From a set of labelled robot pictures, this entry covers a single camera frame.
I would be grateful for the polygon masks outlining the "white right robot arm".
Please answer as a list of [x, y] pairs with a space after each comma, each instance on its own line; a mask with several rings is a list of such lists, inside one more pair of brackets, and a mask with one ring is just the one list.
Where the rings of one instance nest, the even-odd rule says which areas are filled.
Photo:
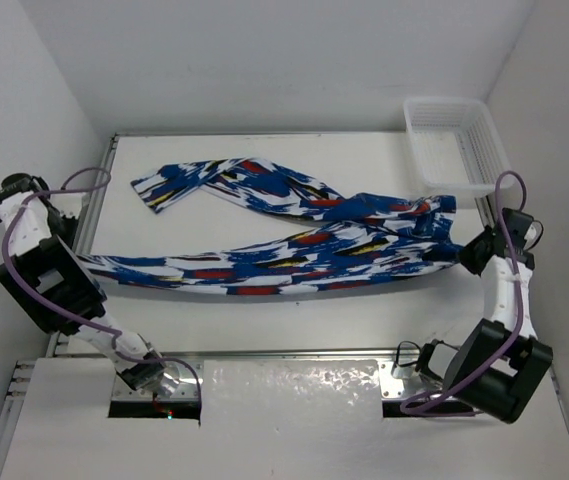
[[503, 226], [487, 227], [459, 253], [460, 263], [480, 277], [483, 318], [439, 376], [429, 362], [441, 343], [425, 345], [415, 371], [466, 405], [504, 423], [521, 416], [551, 366], [553, 350], [537, 339], [528, 303], [534, 255], [525, 249], [534, 218], [502, 210]]

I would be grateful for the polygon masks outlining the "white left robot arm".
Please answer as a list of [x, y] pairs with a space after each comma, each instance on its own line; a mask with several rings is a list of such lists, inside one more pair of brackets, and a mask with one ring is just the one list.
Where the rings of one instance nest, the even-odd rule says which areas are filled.
[[71, 249], [84, 203], [84, 193], [51, 191], [37, 176], [6, 177], [0, 188], [0, 283], [42, 331], [90, 344], [131, 390], [168, 397], [179, 384], [174, 371], [107, 312], [104, 291]]

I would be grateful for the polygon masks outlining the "blue white red patterned trousers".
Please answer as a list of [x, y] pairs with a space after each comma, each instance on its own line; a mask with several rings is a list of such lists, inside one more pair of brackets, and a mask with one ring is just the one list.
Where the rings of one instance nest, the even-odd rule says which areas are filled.
[[159, 214], [198, 189], [248, 210], [317, 228], [219, 252], [165, 257], [87, 254], [82, 264], [120, 285], [229, 296], [295, 295], [389, 283], [455, 265], [452, 195], [415, 200], [358, 193], [263, 158], [168, 164], [131, 180]]

